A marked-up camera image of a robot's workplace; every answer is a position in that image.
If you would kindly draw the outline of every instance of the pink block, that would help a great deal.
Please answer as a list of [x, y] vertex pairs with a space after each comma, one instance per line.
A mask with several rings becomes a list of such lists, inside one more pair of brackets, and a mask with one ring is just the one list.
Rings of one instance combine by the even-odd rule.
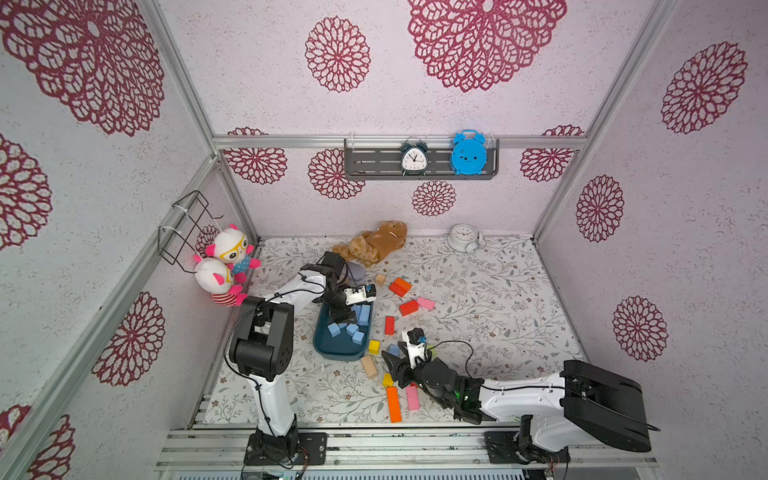
[[420, 296], [416, 299], [416, 303], [419, 304], [420, 307], [427, 310], [434, 310], [435, 309], [435, 302], [432, 302], [431, 300], [427, 300], [423, 296]]
[[406, 396], [408, 397], [408, 410], [418, 410], [419, 388], [413, 385], [406, 386]]

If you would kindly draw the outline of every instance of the clock face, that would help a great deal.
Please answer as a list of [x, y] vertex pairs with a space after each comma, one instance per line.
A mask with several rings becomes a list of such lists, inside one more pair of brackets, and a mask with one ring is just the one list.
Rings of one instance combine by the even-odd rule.
[[424, 170], [427, 168], [427, 156], [420, 149], [411, 147], [402, 155], [401, 165], [405, 171]]
[[465, 242], [471, 242], [478, 236], [477, 232], [474, 229], [469, 227], [461, 227], [461, 226], [455, 227], [451, 231], [451, 235]]

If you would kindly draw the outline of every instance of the white alarm clock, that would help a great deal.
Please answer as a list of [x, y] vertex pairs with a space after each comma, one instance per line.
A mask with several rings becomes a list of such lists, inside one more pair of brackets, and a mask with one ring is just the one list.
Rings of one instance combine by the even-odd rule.
[[457, 252], [471, 253], [483, 242], [482, 233], [472, 225], [459, 223], [448, 233], [448, 246]]
[[400, 170], [403, 175], [421, 175], [423, 174], [429, 161], [427, 160], [427, 144], [418, 142], [410, 144], [406, 141], [400, 149], [402, 157], [400, 159]]

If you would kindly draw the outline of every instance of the gray metal shelf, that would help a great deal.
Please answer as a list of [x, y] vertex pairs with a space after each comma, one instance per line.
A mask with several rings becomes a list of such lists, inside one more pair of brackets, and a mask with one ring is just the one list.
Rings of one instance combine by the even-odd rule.
[[351, 148], [344, 140], [344, 170], [350, 180], [491, 180], [498, 173], [498, 139], [486, 148], [488, 162], [479, 175], [455, 175], [452, 148], [429, 148], [429, 166], [422, 175], [403, 175], [399, 148]]

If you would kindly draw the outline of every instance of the black alarm clock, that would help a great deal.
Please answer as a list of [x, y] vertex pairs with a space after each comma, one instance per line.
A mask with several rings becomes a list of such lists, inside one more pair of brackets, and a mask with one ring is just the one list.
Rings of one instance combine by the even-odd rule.
[[427, 170], [427, 144], [424, 142], [409, 143], [406, 141], [400, 149], [400, 170], [403, 175], [422, 175]]

